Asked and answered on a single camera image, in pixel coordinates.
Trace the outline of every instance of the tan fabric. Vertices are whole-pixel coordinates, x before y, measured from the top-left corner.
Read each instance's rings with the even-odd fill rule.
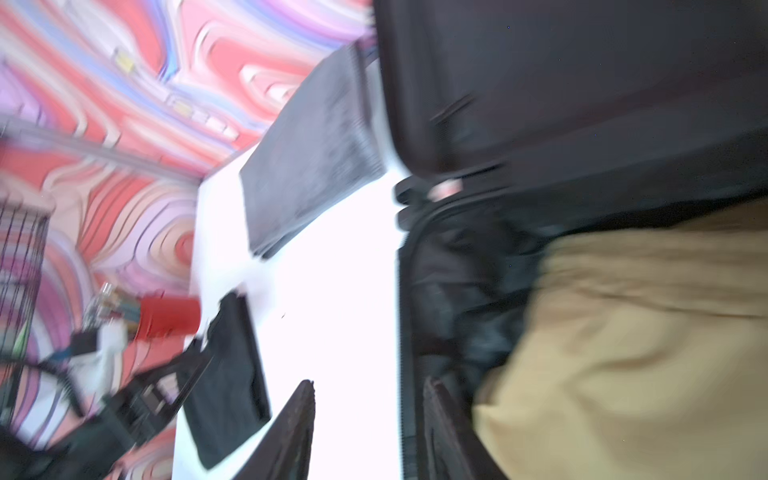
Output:
[[[509,478],[768,478],[768,232],[742,228],[768,218],[755,205],[551,245],[528,331],[474,407]]]

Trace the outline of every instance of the white table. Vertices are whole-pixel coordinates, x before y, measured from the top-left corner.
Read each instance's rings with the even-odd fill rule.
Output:
[[[404,233],[392,188],[408,174],[392,148],[378,71],[378,62],[369,67],[369,86],[388,173],[325,212],[272,260],[255,260],[247,249],[238,174],[250,152],[198,194],[192,293],[200,296],[201,330],[219,299],[245,282],[273,417],[299,381],[314,381],[310,479],[402,477],[396,251]],[[179,415],[174,480],[232,478],[268,428],[206,471]]]

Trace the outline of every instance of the red container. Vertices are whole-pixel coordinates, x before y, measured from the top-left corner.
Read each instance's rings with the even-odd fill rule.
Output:
[[[200,328],[200,301],[189,296],[145,296],[136,340],[194,335]]]

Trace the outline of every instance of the suitcase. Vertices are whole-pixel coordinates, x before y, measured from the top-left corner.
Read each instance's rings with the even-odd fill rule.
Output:
[[[766,194],[767,4],[374,0],[413,173],[395,191],[406,479],[504,478],[472,397],[525,331],[554,238]]]

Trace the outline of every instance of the swirl pattern wall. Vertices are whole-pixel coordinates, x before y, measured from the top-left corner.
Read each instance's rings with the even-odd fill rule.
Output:
[[[258,141],[371,0],[4,0],[0,113],[204,175]]]
[[[69,344],[104,281],[135,293],[187,293],[196,188],[49,145],[16,144],[0,157],[0,203],[5,200],[52,212],[29,357],[42,359]],[[115,359],[113,387],[182,349],[179,338],[132,344]],[[94,399],[86,401],[92,410]],[[19,438],[42,448],[77,424],[55,383],[26,372],[13,425]],[[128,478],[170,478],[173,449],[173,432],[166,432],[133,452],[125,460]]]

